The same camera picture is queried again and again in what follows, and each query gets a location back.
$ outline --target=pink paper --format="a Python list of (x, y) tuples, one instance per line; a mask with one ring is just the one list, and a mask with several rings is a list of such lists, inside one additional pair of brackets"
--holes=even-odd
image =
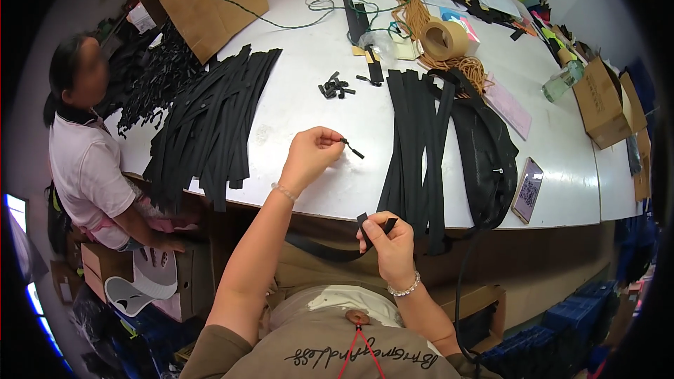
[(520, 134), (522, 139), (527, 140), (531, 128), (531, 114), (494, 78), (492, 72), (487, 74), (487, 79), (494, 85), (485, 88), (485, 101)]

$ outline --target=person's hand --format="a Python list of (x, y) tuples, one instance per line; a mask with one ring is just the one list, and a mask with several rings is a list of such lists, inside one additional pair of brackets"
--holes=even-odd
[(337, 161), (344, 150), (343, 136), (332, 129), (318, 126), (299, 132), (292, 139), (288, 159), (278, 184), (295, 197)]
[(180, 240), (170, 239), (168, 235), (164, 235), (164, 238), (159, 243), (159, 250), (162, 252), (180, 252), (185, 253), (185, 245)]
[[(387, 236), (380, 225), (386, 224), (389, 218), (397, 218), (398, 221)], [(382, 211), (367, 217), (363, 222), (363, 230), (377, 249), (379, 275), (394, 290), (402, 291), (411, 287), (416, 280), (412, 258), (415, 251), (415, 234), (412, 226), (402, 221), (398, 215)], [(362, 253), (366, 250), (366, 244), (360, 229), (356, 233), (356, 238), (360, 240)]]

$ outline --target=smartphone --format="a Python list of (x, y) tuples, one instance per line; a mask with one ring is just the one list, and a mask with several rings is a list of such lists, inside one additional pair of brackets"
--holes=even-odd
[(527, 164), (524, 166), (522, 181), (511, 207), (512, 212), (525, 224), (528, 224), (531, 220), (541, 183), (543, 183), (543, 170), (531, 157), (528, 157)]

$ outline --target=person's arm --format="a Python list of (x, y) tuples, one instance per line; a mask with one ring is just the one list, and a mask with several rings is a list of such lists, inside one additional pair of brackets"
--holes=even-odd
[(180, 240), (173, 240), (162, 232), (155, 232), (145, 221), (142, 215), (133, 207), (129, 206), (122, 214), (113, 218), (113, 221), (120, 226), (126, 234), (138, 241), (140, 244), (168, 252), (184, 252), (185, 245)]
[(113, 152), (105, 142), (93, 142), (82, 157), (80, 190), (94, 205), (134, 240), (152, 248), (184, 252), (180, 241), (154, 232), (133, 207), (136, 194), (119, 169)]
[[(387, 236), (379, 225), (385, 224), (389, 218), (398, 218), (398, 221)], [(377, 249), (379, 274), (382, 278), (393, 290), (404, 291), (412, 287), (416, 280), (412, 258), (414, 254), (412, 227), (397, 215), (383, 211), (370, 215), (363, 223), (363, 229)], [(365, 241), (360, 230), (356, 237), (361, 241), (363, 251)], [(443, 357), (461, 352), (456, 342), (454, 325), (440, 306), (431, 299), (423, 283), (419, 282), (414, 291), (395, 299), (406, 328), (433, 343)]]
[[(344, 150), (342, 135), (316, 127), (292, 140), (278, 184), (295, 198)], [(288, 231), (293, 201), (273, 189), (227, 262), (206, 325), (217, 324), (255, 345), (281, 246)]]

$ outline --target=qr code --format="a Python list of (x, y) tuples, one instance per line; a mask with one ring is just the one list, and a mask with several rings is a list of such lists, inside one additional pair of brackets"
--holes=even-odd
[(522, 184), (522, 189), (520, 190), (520, 199), (522, 199), (524, 203), (527, 204), (527, 206), (533, 207), (537, 194), (538, 187), (536, 187), (535, 184), (529, 180), (529, 176), (527, 175), (524, 178), (524, 183)]

